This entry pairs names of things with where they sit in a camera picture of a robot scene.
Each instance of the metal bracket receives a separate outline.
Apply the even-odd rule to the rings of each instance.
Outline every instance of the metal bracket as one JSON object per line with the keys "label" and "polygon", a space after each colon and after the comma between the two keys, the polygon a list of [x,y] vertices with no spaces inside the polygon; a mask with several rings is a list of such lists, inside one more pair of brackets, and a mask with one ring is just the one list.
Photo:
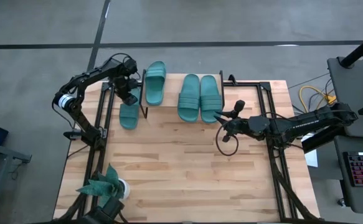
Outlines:
{"label": "metal bracket", "polygon": [[101,91],[107,91],[112,87],[112,85],[109,84],[109,82],[103,82],[101,86]]}
{"label": "metal bracket", "polygon": [[66,131],[64,136],[71,141],[78,140],[82,138],[82,130],[73,129],[72,131]]}
{"label": "metal bracket", "polygon": [[232,82],[232,85],[233,86],[237,86],[238,85],[237,80],[235,79],[234,75],[232,75],[232,74],[229,76],[229,81]]}
{"label": "metal bracket", "polygon": [[108,130],[106,128],[100,128],[102,138],[106,138],[108,135]]}
{"label": "metal bracket", "polygon": [[269,83],[269,82],[260,82],[259,84],[260,84],[260,86],[261,86],[263,89],[265,89],[265,90],[267,90],[267,91],[271,91],[271,85],[270,85],[270,83]]}

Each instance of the wooden tabletop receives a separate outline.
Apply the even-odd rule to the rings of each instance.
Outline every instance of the wooden tabletop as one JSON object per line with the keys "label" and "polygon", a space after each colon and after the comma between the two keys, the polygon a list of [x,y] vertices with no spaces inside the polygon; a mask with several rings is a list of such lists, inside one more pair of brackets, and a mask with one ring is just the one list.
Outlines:
{"label": "wooden tabletop", "polygon": [[[182,83],[181,77],[180,81],[177,76],[168,74],[167,85]],[[294,116],[286,82],[269,82],[276,112]],[[100,90],[98,82],[86,91],[83,112],[91,123],[94,123]],[[225,87],[224,95],[225,111],[231,110],[237,100],[244,100],[241,117],[260,114],[255,88]],[[130,222],[278,221],[265,141],[239,136],[238,153],[225,157],[214,144],[219,124],[205,124],[200,119],[193,124],[185,123],[178,117],[177,108],[168,106],[176,105],[174,102],[177,102],[177,95],[165,92],[164,105],[149,107],[147,119],[140,112],[138,127],[130,131],[119,124],[121,100],[115,98],[104,170],[110,163],[131,186],[122,211],[126,219]],[[69,153],[83,146],[84,143],[74,141]],[[235,149],[232,141],[220,143],[220,146],[227,152]],[[293,190],[310,212],[319,216],[303,151],[290,147],[285,154]],[[87,157],[88,149],[85,149],[68,159],[55,218],[65,213],[77,197],[75,190],[82,186]],[[288,214],[285,194],[283,198]]]}

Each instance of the black desk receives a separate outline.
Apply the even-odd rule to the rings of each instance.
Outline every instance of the black desk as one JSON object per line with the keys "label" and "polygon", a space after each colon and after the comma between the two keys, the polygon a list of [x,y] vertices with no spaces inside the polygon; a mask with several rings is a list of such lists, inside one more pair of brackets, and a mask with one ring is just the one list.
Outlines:
{"label": "black desk", "polygon": [[344,200],[347,206],[357,213],[363,213],[363,187],[353,187],[344,164],[343,152],[363,152],[363,138],[336,136],[334,139],[339,165],[344,181],[341,181]]}
{"label": "black desk", "polygon": [[[347,103],[358,115],[358,110],[363,108],[363,61],[356,61],[350,69],[340,66],[336,58],[327,62],[338,102]],[[363,115],[358,115],[358,118],[344,128],[346,135],[363,137]]]}

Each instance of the black metal rack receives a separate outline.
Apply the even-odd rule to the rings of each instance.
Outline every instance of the black metal rack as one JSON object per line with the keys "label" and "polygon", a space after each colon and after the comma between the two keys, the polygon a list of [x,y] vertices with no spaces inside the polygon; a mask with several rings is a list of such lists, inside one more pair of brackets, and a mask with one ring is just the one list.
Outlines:
{"label": "black metal rack", "polygon": [[[146,71],[144,70],[142,80],[144,80],[145,73],[146,73]],[[263,91],[265,91],[266,94],[267,94],[267,97],[268,97],[270,112],[276,113],[275,105],[274,105],[274,101],[273,101],[273,96],[271,94],[271,85],[270,85],[269,82],[238,82],[238,81],[236,81],[236,79],[235,79],[235,77],[233,75],[230,75],[229,78],[228,78],[228,81],[225,82],[224,79],[223,79],[223,71],[220,71],[219,75],[220,75],[221,82],[222,82],[221,92],[222,92],[223,107],[224,107],[224,87],[236,88],[236,87],[250,86],[250,87],[255,87],[257,89],[258,101],[259,101],[259,105],[260,105],[260,112],[262,114],[266,113],[265,101],[264,101],[264,97],[263,97]],[[147,116],[148,116],[148,107],[146,107],[145,110],[144,110],[143,106],[141,105],[144,82],[139,82],[139,87],[141,88],[139,105],[140,105],[141,111],[144,114],[144,117],[147,118]],[[107,91],[110,91],[110,99],[109,99],[109,102],[108,102],[104,129],[109,130],[110,119],[111,119],[111,110],[112,110],[113,103],[114,103],[114,100],[115,100],[115,92],[114,92],[114,89],[110,88],[110,86],[108,86],[106,83],[102,84],[100,99],[99,99],[99,102],[98,102],[97,115],[96,115],[96,119],[95,119],[95,127],[98,128],[99,125],[100,125],[101,114],[102,114],[102,111],[103,111],[103,104],[104,104],[105,95],[106,95]],[[108,136],[105,138],[105,146],[106,146],[107,139],[108,139]],[[274,150],[273,150],[273,147],[272,147],[271,140],[267,139],[266,143],[267,143],[267,149],[268,149],[268,157],[269,157],[269,160],[270,160],[271,174],[272,174],[272,177],[273,177],[273,184],[274,184],[274,190],[275,190],[275,195],[276,195],[278,214],[280,216],[281,221],[282,220],[287,220],[288,218],[286,218],[286,215],[285,215],[285,208],[284,208],[284,205],[283,205],[280,184],[284,187],[284,189],[285,189],[285,187],[289,188],[289,189],[285,189],[285,190],[288,193],[293,194],[292,196],[295,199],[297,198],[297,196],[293,193],[293,191],[291,189],[291,181],[290,181],[290,176],[289,176],[289,172],[288,172],[288,168],[287,168],[288,166],[286,164],[286,158],[285,158],[284,152],[280,151],[280,155],[279,155],[281,169],[282,169],[282,176],[280,177],[278,175],[279,170],[278,170],[278,167],[276,166],[276,157],[274,155]],[[88,184],[88,180],[90,178],[92,178],[95,173],[101,172],[102,169],[103,169],[103,162],[104,162],[104,158],[105,158],[105,150],[100,151],[100,154],[98,156],[97,168],[95,169],[94,173],[92,174],[94,154],[95,154],[95,151],[92,148],[90,148],[90,152],[89,152],[88,160],[87,160],[85,178],[84,178],[84,183],[83,183],[84,185]],[[83,200],[82,205],[78,209],[78,215],[77,215],[78,218],[81,218],[85,214],[85,204],[87,202],[87,198],[86,197],[79,197],[78,200]],[[91,206],[95,207],[97,205],[97,202],[98,202],[97,197],[93,197]],[[290,205],[291,218],[292,219],[297,219],[298,216],[297,216],[297,212],[296,212],[296,206],[293,203],[292,198],[289,196],[289,194],[288,194],[288,203]]]}

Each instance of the slide sandal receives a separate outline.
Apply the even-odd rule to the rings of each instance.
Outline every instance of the slide sandal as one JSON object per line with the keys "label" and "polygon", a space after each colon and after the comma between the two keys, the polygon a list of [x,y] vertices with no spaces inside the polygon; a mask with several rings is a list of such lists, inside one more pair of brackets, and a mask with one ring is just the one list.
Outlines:
{"label": "slide sandal", "polygon": [[217,88],[216,79],[205,75],[200,80],[200,116],[205,123],[214,123],[215,111],[222,111],[222,97]]}
{"label": "slide sandal", "polygon": [[125,129],[132,130],[137,127],[139,115],[139,88],[131,90],[131,94],[137,97],[137,102],[131,106],[122,103],[120,105],[119,121],[120,125]]}
{"label": "slide sandal", "polygon": [[199,78],[189,74],[184,78],[177,106],[179,117],[185,122],[196,122],[199,114]]}
{"label": "slide sandal", "polygon": [[145,97],[149,105],[160,105],[163,100],[166,67],[163,62],[152,63],[145,73]]}

